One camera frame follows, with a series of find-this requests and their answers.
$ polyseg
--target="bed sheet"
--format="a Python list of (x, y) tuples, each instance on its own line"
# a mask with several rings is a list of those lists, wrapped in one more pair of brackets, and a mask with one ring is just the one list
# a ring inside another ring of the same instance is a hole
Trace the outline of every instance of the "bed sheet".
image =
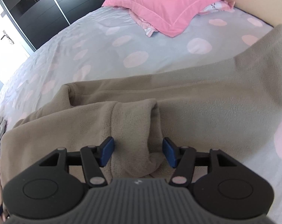
[[(196, 16), (179, 36), (148, 38), (125, 9), (100, 8), (74, 22), (39, 48), (0, 92), (7, 129), (49, 102), (72, 81), (154, 74), (214, 63), (241, 53), (272, 29), (234, 9)], [(275, 139), (245, 165), (275, 189), (269, 216), (282, 223), (282, 123)]]

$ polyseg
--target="door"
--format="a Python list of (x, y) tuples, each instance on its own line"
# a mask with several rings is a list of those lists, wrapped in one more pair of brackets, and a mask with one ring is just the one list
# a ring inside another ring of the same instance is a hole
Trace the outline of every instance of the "door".
[(21, 45), (21, 35), (3, 14), (0, 5), (0, 81), (6, 83), (20, 65), (30, 56)]

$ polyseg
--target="white logo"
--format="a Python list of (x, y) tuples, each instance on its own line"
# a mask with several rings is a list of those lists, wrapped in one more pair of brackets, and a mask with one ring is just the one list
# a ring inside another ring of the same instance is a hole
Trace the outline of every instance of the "white logo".
[(140, 179), (138, 179), (137, 181), (135, 181), (134, 182), (135, 184), (137, 184), (137, 185), (139, 185), (139, 184), (142, 184), (143, 183), (143, 181), (142, 180), (140, 180)]

